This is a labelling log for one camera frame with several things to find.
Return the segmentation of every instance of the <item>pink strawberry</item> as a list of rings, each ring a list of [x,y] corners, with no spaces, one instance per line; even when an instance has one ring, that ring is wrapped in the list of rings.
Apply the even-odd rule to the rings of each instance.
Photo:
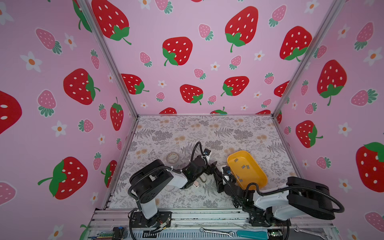
[[[214,32],[211,31],[211,27],[206,24],[199,25],[200,37],[205,38],[206,41],[210,41],[214,38]]]
[[[16,196],[17,190],[10,183],[0,181],[0,206]]]
[[[315,53],[313,54],[314,58],[321,58],[325,52],[327,51],[327,47],[324,45],[321,45],[319,48],[316,49]]]
[[[279,21],[283,20],[286,11],[287,6],[285,4],[276,8],[276,10],[272,13],[272,18],[269,19],[269,27],[274,28],[275,26],[277,26],[279,24]]]
[[[322,169],[330,168],[331,167],[331,161],[327,157],[319,157],[316,160],[317,166],[319,166]]]
[[[305,108],[305,113],[311,115],[313,112],[316,112],[316,109],[316,103],[308,104],[308,106]]]
[[[369,89],[368,91],[366,90],[360,90],[358,93],[355,94],[351,98],[351,103],[353,105],[362,107],[365,106],[367,103],[371,104],[373,103],[377,98],[379,94],[376,93],[376,90]]]
[[[157,8],[160,11],[164,11],[165,14],[170,14],[172,12],[172,3],[168,0],[155,0]]]
[[[272,84],[272,82],[274,81],[275,77],[273,76],[273,73],[268,73],[267,75],[265,75],[265,83],[270,85]]]
[[[36,28],[36,36],[39,38],[44,47],[46,47],[48,50],[52,50],[53,53],[60,55],[63,52],[61,50],[60,43],[55,41],[53,34],[47,30]]]
[[[270,105],[272,102],[272,99],[267,99],[263,102],[262,108],[266,108],[268,105]]]
[[[95,171],[99,169],[100,165],[101,165],[101,153],[97,152],[95,154],[95,159],[93,160],[93,168],[95,169]]]
[[[197,78],[205,79],[207,77],[204,71],[201,69],[195,68],[193,72],[195,73],[195,77]]]
[[[78,127],[79,127],[79,130],[82,132],[90,132],[93,129],[93,123],[88,119],[81,120],[79,122]]]
[[[380,232],[384,232],[384,216],[381,216],[377,212],[369,212],[365,215],[365,220],[367,220],[372,227],[376,228]]]
[[[100,61],[99,61],[99,58],[98,58],[98,55],[97,55],[95,49],[92,49],[92,51],[91,51],[91,61],[92,61],[93,65],[95,66],[95,68],[99,69]]]
[[[240,63],[241,63],[241,56],[238,55],[238,56],[232,58],[231,64],[229,64],[229,68],[231,70],[235,70],[237,68],[237,66],[240,65]]]
[[[291,133],[291,127],[290,127],[290,126],[285,127],[285,129],[284,129],[284,133],[285,133],[286,135],[290,134],[290,133]]]
[[[159,92],[156,94],[156,100],[159,102],[162,102],[164,100],[165,96],[163,92]]]
[[[146,66],[150,68],[152,66],[151,58],[145,52],[140,53],[140,61]]]
[[[301,86],[301,95],[304,96],[308,91],[308,81],[304,80],[303,85]]]
[[[53,109],[56,107],[56,100],[51,91],[43,90],[37,98],[37,103],[40,105],[38,107],[40,115],[47,118],[55,113]]]
[[[210,97],[208,98],[208,104],[209,104],[209,105],[214,104],[215,101],[216,101],[216,99],[217,99],[216,95],[212,95],[212,96],[210,96]]]
[[[116,144],[118,145],[118,150],[121,151],[121,145],[122,145],[122,143],[121,143],[121,139],[120,139],[120,138],[118,138],[118,139],[116,140]]]
[[[373,22],[368,22],[365,26],[360,30],[359,34],[356,36],[355,42],[355,50],[359,51],[367,46],[367,41],[371,39],[373,35]]]
[[[107,120],[107,109],[105,109],[103,104],[99,105],[100,117],[103,120]]]

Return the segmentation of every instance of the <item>strawberry wallpaper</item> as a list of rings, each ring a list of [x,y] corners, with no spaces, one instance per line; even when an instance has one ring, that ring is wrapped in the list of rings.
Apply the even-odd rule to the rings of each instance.
[[[332,2],[88,1],[139,114],[270,113]]]
[[[306,179],[345,206],[340,239],[384,239],[383,1],[350,0],[282,108]]]
[[[0,24],[2,238],[79,239],[133,118],[76,1],[6,0]]]

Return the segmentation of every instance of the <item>red strawberry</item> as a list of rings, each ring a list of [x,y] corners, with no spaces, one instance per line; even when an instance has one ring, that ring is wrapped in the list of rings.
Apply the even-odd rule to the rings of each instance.
[[[163,42],[163,56],[170,64],[181,66],[184,65],[191,55],[192,42],[189,38],[181,36],[177,38],[168,38]]]
[[[152,66],[151,58],[145,52],[140,53],[140,61],[146,66],[150,68]]]
[[[149,92],[144,90],[144,82],[136,75],[133,74],[121,74],[125,86],[127,86],[128,92],[135,95],[140,94],[142,91]]]
[[[205,38],[206,41],[210,41],[214,38],[214,32],[211,31],[211,27],[205,24],[199,25],[200,37]]]
[[[296,26],[285,35],[280,49],[280,58],[284,60],[297,59],[303,55],[312,41],[312,35],[301,26]]]
[[[362,107],[365,106],[367,103],[371,104],[374,101],[376,101],[376,97],[379,95],[376,93],[376,90],[369,89],[366,90],[360,90],[358,93],[355,94],[355,96],[352,97],[351,103],[353,105]]]
[[[330,168],[331,167],[331,161],[327,157],[319,157],[316,160],[317,166],[319,166],[322,169]]]
[[[282,119],[283,119],[283,115],[281,114],[281,111],[280,111],[279,114],[278,114],[277,117],[276,117],[276,120],[277,120],[277,122],[280,124],[281,121],[282,121]]]
[[[103,104],[99,105],[100,117],[103,120],[107,120],[107,109],[105,109]]]
[[[271,110],[263,110],[255,114],[271,114]]]
[[[19,102],[11,95],[0,91],[0,134],[14,125],[22,116]]]
[[[99,169],[100,165],[101,165],[101,153],[97,152],[95,154],[95,159],[93,160],[93,168],[95,169],[95,171]]]
[[[223,84],[224,92],[220,95],[237,96],[248,86],[249,78],[245,76],[227,78]]]
[[[92,11],[103,35],[115,41],[129,35],[129,22],[124,13],[107,0],[92,0]]]
[[[275,90],[273,91],[273,93],[278,96],[278,97],[282,97],[283,93],[285,92],[285,89],[287,88],[288,86],[288,83],[289,81],[279,85],[277,88],[275,88]]]
[[[290,127],[290,126],[285,127],[285,129],[284,129],[284,133],[285,133],[286,135],[290,134],[290,133],[291,133],[291,127]]]
[[[263,102],[262,108],[266,108],[268,105],[270,105],[272,102],[272,99],[267,99]]]
[[[308,91],[308,81],[304,80],[303,85],[301,86],[301,95],[304,96]]]
[[[301,122],[296,126],[296,136],[306,148],[312,147],[316,143],[316,138],[323,138],[323,136],[317,137],[317,128],[310,120]]]
[[[56,107],[56,100],[51,91],[43,90],[37,98],[37,103],[40,105],[38,107],[40,115],[47,118],[55,113],[53,109]]]
[[[285,12],[287,11],[287,6],[285,4],[276,8],[272,13],[272,18],[269,19],[269,27],[274,28],[279,24],[279,21],[283,20]]]
[[[365,26],[360,30],[359,34],[356,36],[355,42],[355,50],[359,51],[367,46],[367,41],[371,39],[373,35],[373,22],[368,22]]]
[[[82,132],[88,133],[93,129],[93,123],[88,119],[81,120],[78,126],[79,126],[79,130]]]
[[[52,50],[53,53],[60,55],[63,52],[61,50],[60,43],[55,41],[53,34],[47,30],[36,28],[36,36],[39,38],[44,47],[46,47],[48,50]]]
[[[156,94],[156,100],[157,100],[158,102],[162,102],[162,101],[164,101],[164,98],[165,98],[165,96],[164,96],[164,93],[163,93],[163,92],[159,92],[159,93]]]
[[[166,108],[163,111],[159,112],[159,114],[177,114],[174,108]]]
[[[336,61],[328,61],[320,74],[317,82],[317,92],[323,98],[329,98],[328,106],[331,104],[331,97],[339,94],[347,82],[347,73]]]
[[[118,98],[116,97],[116,103],[112,104],[111,110],[109,111],[113,128],[116,131],[120,130],[122,120],[124,119],[124,112],[122,110],[121,105],[118,103]]]
[[[257,8],[249,6],[236,14],[225,26],[227,41],[232,47],[240,47],[249,43],[255,36],[259,12]]]
[[[275,77],[273,76],[273,73],[267,73],[265,75],[264,82],[268,85],[272,84],[274,81]]]
[[[118,150],[121,151],[122,142],[121,142],[121,139],[120,139],[120,138],[118,138],[118,139],[116,140],[116,144],[118,145]]]
[[[324,45],[321,45],[319,48],[316,49],[316,51],[313,54],[314,58],[321,58],[325,52],[327,51],[327,47]]]
[[[56,199],[66,199],[79,190],[87,181],[88,171],[79,160],[66,157],[53,170],[53,177],[43,179],[37,185],[52,179],[49,190]]]
[[[384,192],[384,145],[365,144],[356,152],[356,164],[363,184],[375,192]]]
[[[65,93],[78,101],[81,104],[89,105],[93,102],[96,91],[99,90],[94,86],[93,79],[82,68],[76,69],[64,78],[64,91]]]
[[[104,183],[105,183],[105,186],[107,186],[107,187],[109,187],[109,184],[111,183],[111,180],[112,180],[113,174],[116,170],[117,164],[118,163],[115,160],[112,160],[108,164],[107,168],[105,169],[105,173],[103,173],[103,171],[101,171],[101,173],[105,175]]]
[[[93,65],[95,66],[95,68],[99,69],[100,61],[99,61],[98,55],[96,54],[95,49],[92,49],[92,51],[91,51],[91,61],[92,61]]]
[[[240,63],[241,63],[241,56],[238,55],[238,56],[232,58],[231,64],[229,64],[229,69],[235,70],[237,68],[237,66],[240,65]]]
[[[207,77],[206,74],[204,73],[204,71],[201,69],[195,68],[195,70],[193,72],[195,74],[195,77],[197,77],[197,78],[205,79]]]
[[[369,212],[365,215],[365,220],[367,220],[372,227],[380,232],[384,232],[384,216],[381,216],[377,212]]]
[[[184,84],[180,87],[180,93],[183,100],[187,103],[197,103],[203,98],[203,90],[201,88]]]
[[[160,11],[164,11],[165,14],[172,12],[172,3],[168,0],[155,0],[156,6]]]
[[[89,26],[87,20],[84,17],[83,11],[81,10],[81,8],[79,6],[79,3],[77,2],[77,0],[72,0],[72,2],[73,2],[74,11],[76,12],[76,15],[80,18],[79,30],[81,30],[80,23],[83,23],[83,26],[85,27],[85,29],[87,29],[88,31],[92,32],[91,27]]]
[[[17,190],[10,183],[0,181],[0,206],[16,197]]]
[[[227,114],[227,112],[224,112],[224,109],[225,107],[223,107],[223,110],[215,110],[215,111],[212,111],[211,114]]]
[[[308,104],[308,106],[305,108],[305,113],[311,115],[313,112],[316,112],[316,109],[316,103]]]
[[[208,98],[208,104],[209,104],[209,105],[212,105],[212,104],[215,103],[216,100],[217,100],[216,95],[212,95],[212,96],[210,96],[210,97]]]

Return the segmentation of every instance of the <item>floral patterned surface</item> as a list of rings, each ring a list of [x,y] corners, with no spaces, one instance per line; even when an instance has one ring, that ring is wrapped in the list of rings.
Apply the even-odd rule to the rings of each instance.
[[[175,168],[185,167],[197,141],[212,150],[210,162],[226,165],[227,157],[246,150],[255,158],[268,177],[264,189],[277,187],[296,176],[279,135],[269,116],[142,116],[114,192],[110,208],[133,208],[128,196],[131,175],[155,159],[171,166],[166,157],[177,152]],[[198,188],[185,190],[166,186],[156,197],[159,208],[230,208],[225,193],[217,193],[213,175]]]

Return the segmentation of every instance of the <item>yellow plastic bin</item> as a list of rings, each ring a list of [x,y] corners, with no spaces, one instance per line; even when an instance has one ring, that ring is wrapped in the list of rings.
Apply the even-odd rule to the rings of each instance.
[[[228,156],[227,163],[242,189],[245,190],[251,182],[257,183],[260,189],[267,185],[267,176],[249,152],[235,152]],[[252,185],[249,190],[256,190],[256,186]]]

